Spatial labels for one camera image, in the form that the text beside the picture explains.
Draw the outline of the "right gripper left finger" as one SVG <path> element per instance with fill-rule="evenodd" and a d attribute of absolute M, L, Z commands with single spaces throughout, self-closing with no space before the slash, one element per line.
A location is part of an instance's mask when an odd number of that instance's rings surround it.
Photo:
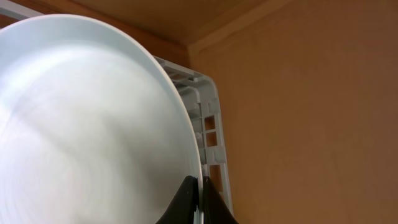
<path fill-rule="evenodd" d="M 198 204 L 198 180 L 188 175 L 156 224 L 193 224 Z"/>

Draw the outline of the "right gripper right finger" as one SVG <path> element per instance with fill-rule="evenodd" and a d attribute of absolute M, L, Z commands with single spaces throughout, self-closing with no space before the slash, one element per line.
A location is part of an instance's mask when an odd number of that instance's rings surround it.
<path fill-rule="evenodd" d="M 238 224 L 208 176 L 203 178 L 204 224 Z"/>

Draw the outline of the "light blue plate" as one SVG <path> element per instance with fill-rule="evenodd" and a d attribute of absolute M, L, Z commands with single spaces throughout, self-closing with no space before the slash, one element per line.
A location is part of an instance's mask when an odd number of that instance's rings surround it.
<path fill-rule="evenodd" d="M 155 223 L 189 175 L 188 113 L 136 40 L 66 14 L 1 29 L 2 223 Z"/>

